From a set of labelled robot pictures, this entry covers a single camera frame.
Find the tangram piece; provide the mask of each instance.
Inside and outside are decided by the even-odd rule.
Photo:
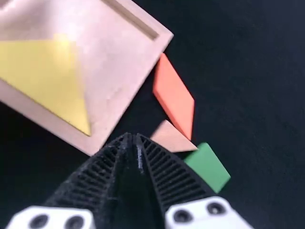
[[[0,63],[0,79],[91,134],[75,53],[68,40],[0,42]]]
[[[201,143],[198,150],[189,155],[185,163],[218,193],[231,178],[209,144]]]
[[[174,126],[190,140],[194,99],[164,53],[156,68],[153,93]]]
[[[158,126],[151,140],[172,153],[197,150],[197,147],[167,120]]]

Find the small tangram triangle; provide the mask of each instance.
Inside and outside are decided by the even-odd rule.
[[[0,42],[0,63],[0,79],[91,135],[75,53],[67,39]]]
[[[151,140],[172,153],[197,150],[197,147],[167,120],[159,125]]]

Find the screw hole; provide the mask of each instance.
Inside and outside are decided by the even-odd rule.
[[[43,228],[47,222],[49,217],[47,215],[38,215],[30,222],[30,228],[32,229],[39,229]]]
[[[177,222],[177,223],[187,223],[192,221],[192,216],[188,211],[185,210],[179,210],[176,211],[173,219]]]
[[[207,209],[211,215],[221,215],[225,213],[225,208],[219,203],[211,203],[208,205]]]
[[[66,222],[65,229],[81,229],[84,225],[84,219],[80,216],[73,216]]]

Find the wooden frame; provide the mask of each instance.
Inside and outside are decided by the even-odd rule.
[[[173,34],[131,0],[14,0],[0,9],[0,41],[52,39],[55,34],[77,45],[91,136],[1,80],[0,101],[91,156]]]

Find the yellow tangram piece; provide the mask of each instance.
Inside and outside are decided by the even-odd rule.
[[[0,79],[91,135],[76,57],[70,42],[0,42]]]

